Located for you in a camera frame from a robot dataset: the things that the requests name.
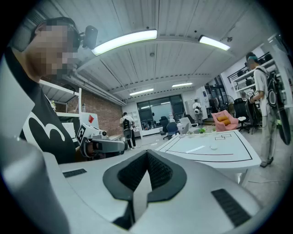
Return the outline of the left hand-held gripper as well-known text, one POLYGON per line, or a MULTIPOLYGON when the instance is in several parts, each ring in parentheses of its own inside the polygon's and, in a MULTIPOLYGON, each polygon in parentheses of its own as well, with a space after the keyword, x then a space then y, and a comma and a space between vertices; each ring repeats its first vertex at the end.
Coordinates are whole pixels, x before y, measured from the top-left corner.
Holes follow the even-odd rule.
POLYGON ((98 157, 98 150, 102 153, 112 153, 124 152, 128 149, 128 144, 124 141, 107 140, 108 136, 106 131, 86 123, 80 125, 76 139, 80 145, 81 154, 87 158, 98 157), (90 144, 93 139, 101 139, 98 141, 98 149, 92 144, 92 153, 88 153, 87 145, 90 144))

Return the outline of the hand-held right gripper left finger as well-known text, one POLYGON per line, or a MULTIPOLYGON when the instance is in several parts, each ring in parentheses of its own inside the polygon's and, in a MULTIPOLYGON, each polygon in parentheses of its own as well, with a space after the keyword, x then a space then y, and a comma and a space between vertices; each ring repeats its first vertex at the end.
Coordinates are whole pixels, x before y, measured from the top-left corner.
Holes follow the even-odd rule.
POLYGON ((103 183, 103 174, 111 166, 116 165, 135 154, 139 149, 127 151, 123 155, 80 163, 60 164, 62 172, 84 169, 80 175, 67 177, 66 180, 77 195, 102 218, 109 222, 124 215, 127 201, 117 200, 109 193, 103 183))

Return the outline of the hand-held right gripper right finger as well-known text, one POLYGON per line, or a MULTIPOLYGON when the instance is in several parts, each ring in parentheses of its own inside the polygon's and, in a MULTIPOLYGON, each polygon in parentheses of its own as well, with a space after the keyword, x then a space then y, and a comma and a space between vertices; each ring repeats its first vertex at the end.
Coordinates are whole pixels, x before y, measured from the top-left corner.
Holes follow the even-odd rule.
POLYGON ((234 229, 261 209, 242 186, 216 169, 158 152, 186 172, 183 189, 172 199, 151 202, 136 222, 138 229, 234 229))

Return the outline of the person's left forearm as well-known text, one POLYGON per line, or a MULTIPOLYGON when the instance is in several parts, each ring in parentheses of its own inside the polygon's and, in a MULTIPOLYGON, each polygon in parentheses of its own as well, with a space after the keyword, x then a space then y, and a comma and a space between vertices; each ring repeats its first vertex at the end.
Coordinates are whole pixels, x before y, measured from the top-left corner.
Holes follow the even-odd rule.
POLYGON ((83 162, 86 160, 87 159, 81 154, 80 147, 77 147, 75 152, 75 162, 83 162))

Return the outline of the person's left hand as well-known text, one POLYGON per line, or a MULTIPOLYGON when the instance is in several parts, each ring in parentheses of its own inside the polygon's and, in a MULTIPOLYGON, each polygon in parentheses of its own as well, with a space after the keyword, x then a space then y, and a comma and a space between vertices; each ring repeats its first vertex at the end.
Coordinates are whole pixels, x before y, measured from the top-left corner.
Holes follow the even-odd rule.
POLYGON ((98 145, 97 142, 89 142, 86 144, 86 154, 89 158, 97 157, 98 153, 98 145))

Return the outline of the black white backpack unit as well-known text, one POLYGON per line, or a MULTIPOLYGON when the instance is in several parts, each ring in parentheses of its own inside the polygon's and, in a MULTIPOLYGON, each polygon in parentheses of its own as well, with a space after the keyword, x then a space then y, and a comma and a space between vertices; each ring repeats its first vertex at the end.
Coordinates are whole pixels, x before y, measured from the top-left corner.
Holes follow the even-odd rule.
POLYGON ((132 138, 131 124, 127 119, 123 121, 123 133, 126 140, 130 140, 132 138))
POLYGON ((280 90, 280 82, 275 73, 270 73, 267 78, 267 100, 273 111, 277 114, 277 129, 282 141, 289 145, 291 142, 290 126, 288 116, 282 101, 282 92, 280 90))

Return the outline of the white box red label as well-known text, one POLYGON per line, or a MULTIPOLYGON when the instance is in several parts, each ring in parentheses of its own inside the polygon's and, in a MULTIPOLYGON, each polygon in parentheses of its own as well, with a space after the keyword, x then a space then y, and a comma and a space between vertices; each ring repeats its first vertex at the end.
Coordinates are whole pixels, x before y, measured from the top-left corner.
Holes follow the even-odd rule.
POLYGON ((80 123, 85 123, 87 125, 99 128, 98 116, 96 113, 82 112, 80 115, 80 123))

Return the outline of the white bookshelf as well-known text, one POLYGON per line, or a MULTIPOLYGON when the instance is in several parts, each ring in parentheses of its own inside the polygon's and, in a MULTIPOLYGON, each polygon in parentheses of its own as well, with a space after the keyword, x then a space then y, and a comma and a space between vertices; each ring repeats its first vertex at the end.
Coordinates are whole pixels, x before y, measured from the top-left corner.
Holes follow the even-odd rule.
POLYGON ((141 136, 140 135, 141 127, 140 127, 138 112, 137 111, 133 111, 133 112, 127 112, 127 113, 128 113, 128 116, 132 117, 132 119, 135 122, 135 127, 133 128, 133 131, 134 131, 135 138, 138 138, 138 137, 141 136))

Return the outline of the black office chair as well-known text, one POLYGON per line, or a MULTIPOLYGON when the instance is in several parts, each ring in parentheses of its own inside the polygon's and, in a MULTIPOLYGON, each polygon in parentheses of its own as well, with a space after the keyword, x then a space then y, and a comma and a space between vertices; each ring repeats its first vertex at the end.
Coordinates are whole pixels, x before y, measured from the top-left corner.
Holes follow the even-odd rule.
POLYGON ((160 121, 160 124, 161 124, 161 127, 162 127, 162 129, 160 130, 160 134, 161 135, 166 135, 166 133, 168 132, 168 130, 167 130, 167 125, 169 123, 168 119, 167 119, 166 116, 162 116, 159 121, 160 121))
POLYGON ((243 130, 247 133, 250 133, 250 125, 247 123, 249 122, 249 116, 246 111, 245 107, 246 102, 242 98, 237 98, 234 100, 234 110, 235 110, 235 117, 238 119, 238 122, 240 124, 237 129, 239 131, 243 130))

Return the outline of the dark glass window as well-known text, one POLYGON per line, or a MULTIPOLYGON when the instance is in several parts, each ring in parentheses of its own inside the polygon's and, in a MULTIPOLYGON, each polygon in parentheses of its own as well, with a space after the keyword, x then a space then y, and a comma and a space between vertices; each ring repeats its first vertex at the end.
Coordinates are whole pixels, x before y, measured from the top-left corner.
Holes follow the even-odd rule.
POLYGON ((142 130, 161 128, 159 120, 166 116, 169 121, 169 114, 173 114, 175 122, 178 122, 185 112, 181 95, 138 102, 137 108, 142 130))

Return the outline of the blue chair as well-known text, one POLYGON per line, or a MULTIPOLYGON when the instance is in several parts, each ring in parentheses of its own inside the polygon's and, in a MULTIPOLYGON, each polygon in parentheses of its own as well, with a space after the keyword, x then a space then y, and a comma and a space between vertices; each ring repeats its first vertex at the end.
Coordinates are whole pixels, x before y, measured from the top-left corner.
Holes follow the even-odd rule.
POLYGON ((179 133, 176 122, 170 122, 166 127, 163 128, 163 131, 167 134, 163 139, 167 138, 170 140, 173 135, 179 133))

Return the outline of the white office chair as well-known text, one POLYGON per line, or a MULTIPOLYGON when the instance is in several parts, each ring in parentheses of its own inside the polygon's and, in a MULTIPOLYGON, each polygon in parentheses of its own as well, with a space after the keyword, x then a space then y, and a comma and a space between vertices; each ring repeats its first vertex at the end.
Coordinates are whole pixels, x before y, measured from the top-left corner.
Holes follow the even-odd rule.
POLYGON ((183 126, 183 134, 186 134, 188 132, 198 134, 199 133, 199 128, 197 123, 191 123, 189 118, 184 117, 179 120, 180 123, 183 126))

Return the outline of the black standing fan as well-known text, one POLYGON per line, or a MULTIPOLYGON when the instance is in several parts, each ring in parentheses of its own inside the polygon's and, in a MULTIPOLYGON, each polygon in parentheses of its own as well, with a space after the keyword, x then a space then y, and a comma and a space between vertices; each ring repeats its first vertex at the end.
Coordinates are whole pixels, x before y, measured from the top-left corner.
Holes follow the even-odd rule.
POLYGON ((227 106, 227 111, 233 117, 235 117, 234 99, 230 95, 226 95, 225 104, 227 106))

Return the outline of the person's black printed T-shirt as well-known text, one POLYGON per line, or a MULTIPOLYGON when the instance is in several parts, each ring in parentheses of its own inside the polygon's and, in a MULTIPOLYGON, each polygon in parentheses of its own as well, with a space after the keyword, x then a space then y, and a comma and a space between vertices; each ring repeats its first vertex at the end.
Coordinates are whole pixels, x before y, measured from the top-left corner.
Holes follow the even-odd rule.
POLYGON ((76 147, 63 127, 40 85, 31 80, 8 47, 4 53, 8 67, 35 106, 25 121, 20 137, 53 154, 58 164, 75 161, 76 147))

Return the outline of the row of black cases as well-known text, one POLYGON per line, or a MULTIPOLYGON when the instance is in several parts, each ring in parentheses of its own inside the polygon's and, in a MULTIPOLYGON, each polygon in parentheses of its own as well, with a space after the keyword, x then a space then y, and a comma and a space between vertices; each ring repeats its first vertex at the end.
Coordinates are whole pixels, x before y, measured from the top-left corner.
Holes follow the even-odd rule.
MULTIPOLYGON (((270 53, 266 53, 258 59, 260 66, 265 68, 268 72, 272 72, 276 69, 273 57, 270 53)), ((249 70, 248 67, 241 69, 236 73, 236 78, 231 79, 233 85, 236 86, 248 86, 246 81, 249 81, 249 85, 254 83, 254 70, 249 70)))

